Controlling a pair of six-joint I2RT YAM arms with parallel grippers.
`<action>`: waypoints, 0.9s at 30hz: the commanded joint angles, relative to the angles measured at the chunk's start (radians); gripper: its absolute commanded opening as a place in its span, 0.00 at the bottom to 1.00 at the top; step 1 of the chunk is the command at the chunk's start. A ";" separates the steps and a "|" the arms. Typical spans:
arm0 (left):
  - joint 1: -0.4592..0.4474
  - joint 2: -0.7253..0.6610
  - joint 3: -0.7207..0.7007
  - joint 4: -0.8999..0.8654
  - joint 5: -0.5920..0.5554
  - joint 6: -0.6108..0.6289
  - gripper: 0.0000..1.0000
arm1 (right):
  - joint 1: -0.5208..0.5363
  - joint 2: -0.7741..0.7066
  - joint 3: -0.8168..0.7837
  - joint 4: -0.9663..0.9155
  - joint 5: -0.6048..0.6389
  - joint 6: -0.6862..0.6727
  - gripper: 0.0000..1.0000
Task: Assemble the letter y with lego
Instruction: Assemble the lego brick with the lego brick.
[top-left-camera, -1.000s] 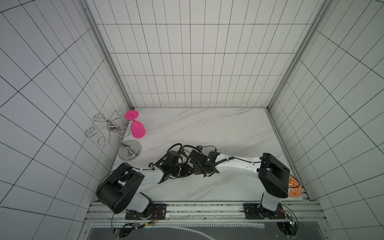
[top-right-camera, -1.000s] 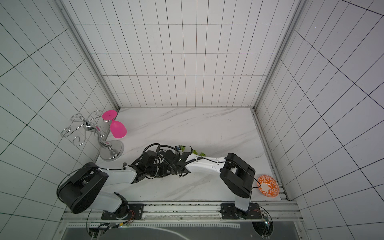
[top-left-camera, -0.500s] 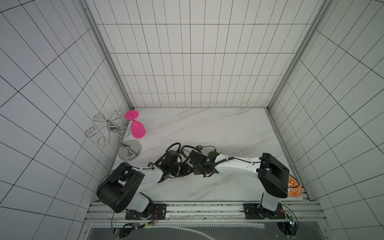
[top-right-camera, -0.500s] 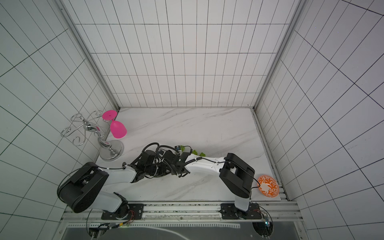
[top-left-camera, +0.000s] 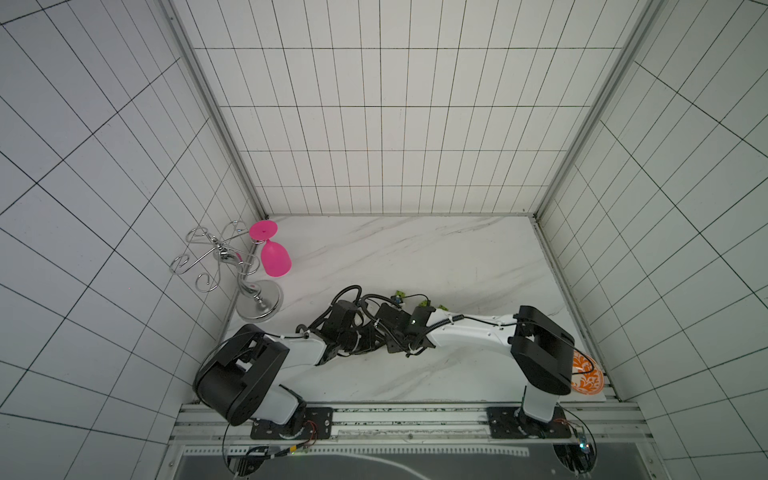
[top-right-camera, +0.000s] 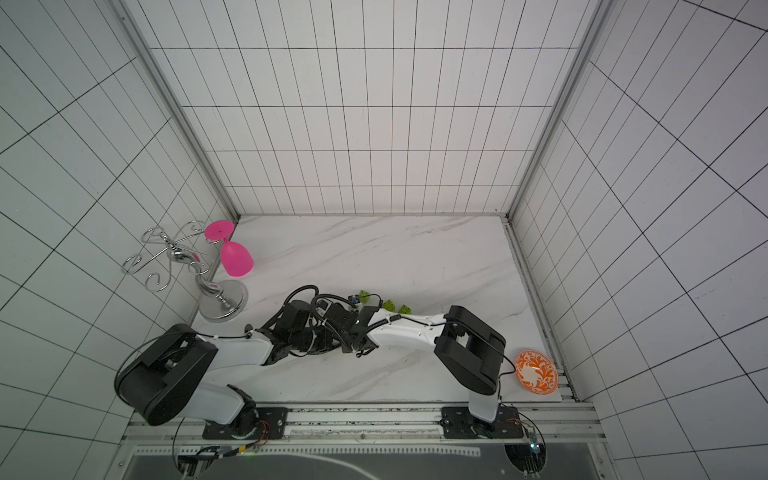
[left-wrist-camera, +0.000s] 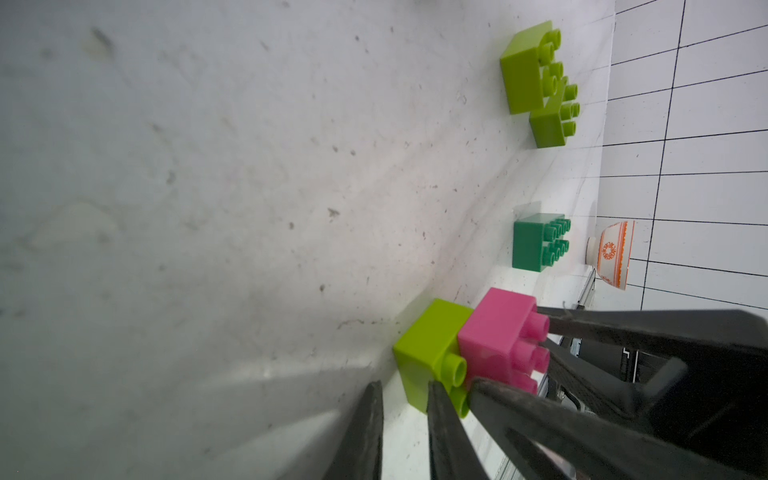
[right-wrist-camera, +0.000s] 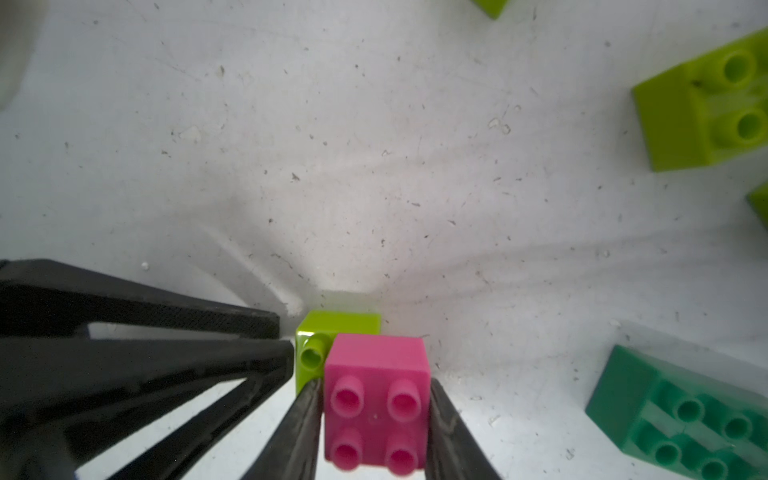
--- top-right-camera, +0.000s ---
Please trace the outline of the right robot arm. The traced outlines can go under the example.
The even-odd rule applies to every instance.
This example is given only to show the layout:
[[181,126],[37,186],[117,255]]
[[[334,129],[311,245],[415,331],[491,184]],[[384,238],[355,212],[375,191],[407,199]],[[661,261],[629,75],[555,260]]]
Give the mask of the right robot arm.
[[349,310],[322,300],[319,315],[347,353],[364,356],[378,348],[433,353],[468,391],[469,414],[486,425],[497,419],[506,340],[468,309],[454,305],[443,315],[418,316],[380,306]]

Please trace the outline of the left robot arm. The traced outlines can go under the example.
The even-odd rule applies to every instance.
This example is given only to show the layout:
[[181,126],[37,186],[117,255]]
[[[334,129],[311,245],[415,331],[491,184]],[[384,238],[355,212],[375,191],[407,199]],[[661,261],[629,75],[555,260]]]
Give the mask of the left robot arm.
[[215,385],[213,370],[270,366],[291,356],[320,355],[340,346],[317,324],[310,305],[284,304],[262,327],[248,324],[240,335],[203,334],[179,323],[141,345],[118,368],[113,387],[119,399],[151,426],[177,417],[206,421],[232,438],[256,434],[256,401],[243,389]]

